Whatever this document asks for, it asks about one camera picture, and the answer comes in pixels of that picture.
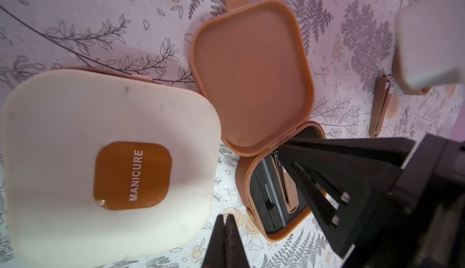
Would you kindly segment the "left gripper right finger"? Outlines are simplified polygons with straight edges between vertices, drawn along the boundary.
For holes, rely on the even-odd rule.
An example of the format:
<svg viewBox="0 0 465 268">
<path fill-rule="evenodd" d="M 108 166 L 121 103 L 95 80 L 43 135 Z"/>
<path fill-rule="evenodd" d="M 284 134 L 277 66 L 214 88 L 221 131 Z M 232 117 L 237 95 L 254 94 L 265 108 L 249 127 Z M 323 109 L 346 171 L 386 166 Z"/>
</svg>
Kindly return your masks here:
<svg viewBox="0 0 465 268">
<path fill-rule="evenodd" d="M 232 214 L 228 214 L 225 225 L 225 264 L 227 268 L 250 268 L 239 230 Z"/>
</svg>

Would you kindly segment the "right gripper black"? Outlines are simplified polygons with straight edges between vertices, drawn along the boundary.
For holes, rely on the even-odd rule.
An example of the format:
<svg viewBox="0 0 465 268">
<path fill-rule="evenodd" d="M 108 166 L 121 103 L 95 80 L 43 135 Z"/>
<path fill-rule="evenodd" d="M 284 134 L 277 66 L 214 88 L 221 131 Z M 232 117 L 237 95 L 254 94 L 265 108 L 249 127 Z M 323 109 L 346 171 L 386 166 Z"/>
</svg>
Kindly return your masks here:
<svg viewBox="0 0 465 268">
<path fill-rule="evenodd" d="M 463 142 L 424 137 L 395 185 L 408 205 L 389 229 L 392 174 L 414 146 L 397 137 L 292 138 L 278 147 L 331 249 L 344 257 L 356 247 L 345 268 L 464 267 Z"/>
</svg>

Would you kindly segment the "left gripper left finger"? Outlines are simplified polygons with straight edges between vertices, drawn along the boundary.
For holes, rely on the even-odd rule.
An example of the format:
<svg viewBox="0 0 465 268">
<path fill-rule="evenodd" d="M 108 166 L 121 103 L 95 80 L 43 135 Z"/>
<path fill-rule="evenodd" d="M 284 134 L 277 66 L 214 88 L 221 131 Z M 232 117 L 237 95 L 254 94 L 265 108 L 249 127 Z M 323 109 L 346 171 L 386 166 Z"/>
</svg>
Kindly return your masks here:
<svg viewBox="0 0 465 268">
<path fill-rule="evenodd" d="M 222 214 L 216 217 L 201 268 L 226 267 L 226 226 Z"/>
</svg>

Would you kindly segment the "cream nail clipper case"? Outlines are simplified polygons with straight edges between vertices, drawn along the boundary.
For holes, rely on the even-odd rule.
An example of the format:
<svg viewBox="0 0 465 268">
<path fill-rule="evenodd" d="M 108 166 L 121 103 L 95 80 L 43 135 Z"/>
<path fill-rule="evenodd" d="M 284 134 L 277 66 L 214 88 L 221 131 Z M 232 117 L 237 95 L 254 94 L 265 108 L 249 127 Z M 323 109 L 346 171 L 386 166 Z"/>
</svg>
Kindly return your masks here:
<svg viewBox="0 0 465 268">
<path fill-rule="evenodd" d="M 8 234 L 33 268 L 90 268 L 179 247 L 212 204 L 221 127 L 186 89 L 61 69 L 1 115 Z"/>
</svg>

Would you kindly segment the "light brown nail clipper case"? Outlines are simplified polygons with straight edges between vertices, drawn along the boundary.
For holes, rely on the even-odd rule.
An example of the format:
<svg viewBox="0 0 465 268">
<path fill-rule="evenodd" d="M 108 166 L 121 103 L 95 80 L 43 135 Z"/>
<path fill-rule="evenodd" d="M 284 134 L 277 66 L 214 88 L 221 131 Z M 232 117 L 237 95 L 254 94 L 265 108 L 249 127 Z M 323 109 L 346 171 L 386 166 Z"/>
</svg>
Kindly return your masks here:
<svg viewBox="0 0 465 268">
<path fill-rule="evenodd" d="M 268 241 L 289 235 L 311 212 L 297 191 L 289 214 L 271 153 L 297 134 L 323 138 L 309 121 L 314 84 L 299 23 L 280 0 L 225 0 L 226 12 L 195 33 L 190 64 L 217 111 L 222 141 L 240 156 L 236 186 Z"/>
</svg>

